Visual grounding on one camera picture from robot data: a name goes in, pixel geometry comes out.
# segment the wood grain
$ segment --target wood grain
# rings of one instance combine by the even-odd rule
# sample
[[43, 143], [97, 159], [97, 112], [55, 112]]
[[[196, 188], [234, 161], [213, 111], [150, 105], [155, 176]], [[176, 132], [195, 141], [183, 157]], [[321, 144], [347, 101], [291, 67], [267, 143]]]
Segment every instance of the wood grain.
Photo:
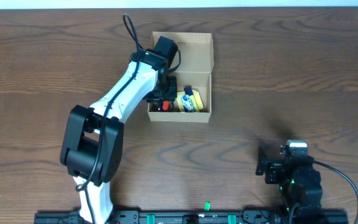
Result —
[[[151, 123], [141, 103], [125, 127], [114, 203], [144, 210], [239, 209], [280, 204], [254, 175], [257, 146], [288, 138], [358, 186], [358, 7], [0, 11], [0, 223], [32, 223], [39, 210], [80, 206], [58, 161], [67, 116], [102, 97], [152, 31], [214, 38], [209, 124]], [[325, 208], [356, 198], [318, 168]]]

